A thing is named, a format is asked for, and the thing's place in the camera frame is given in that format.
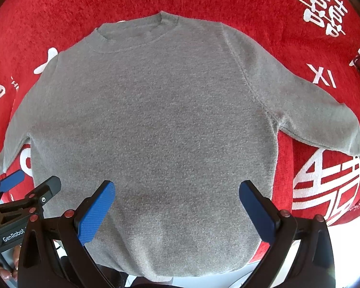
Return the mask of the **person's left hand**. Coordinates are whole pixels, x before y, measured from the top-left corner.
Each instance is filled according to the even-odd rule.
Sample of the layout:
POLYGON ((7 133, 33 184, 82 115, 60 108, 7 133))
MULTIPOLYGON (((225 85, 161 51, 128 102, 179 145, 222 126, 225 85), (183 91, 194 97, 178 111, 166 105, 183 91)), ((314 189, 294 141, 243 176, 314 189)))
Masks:
POLYGON ((0 277, 6 283, 17 282, 20 252, 21 245, 16 245, 0 253, 0 277))

